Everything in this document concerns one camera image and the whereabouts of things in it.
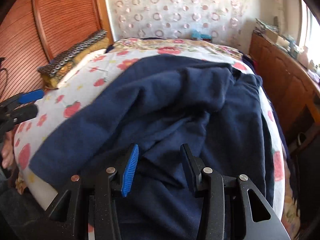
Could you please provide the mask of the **person's left hand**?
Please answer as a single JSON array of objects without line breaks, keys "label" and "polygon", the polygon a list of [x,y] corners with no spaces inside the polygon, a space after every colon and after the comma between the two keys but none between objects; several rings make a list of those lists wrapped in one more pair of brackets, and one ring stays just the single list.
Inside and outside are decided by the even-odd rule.
[{"label": "person's left hand", "polygon": [[13,132],[7,132],[3,140],[3,148],[1,150],[2,167],[7,169],[11,167],[15,161],[13,151]]}]

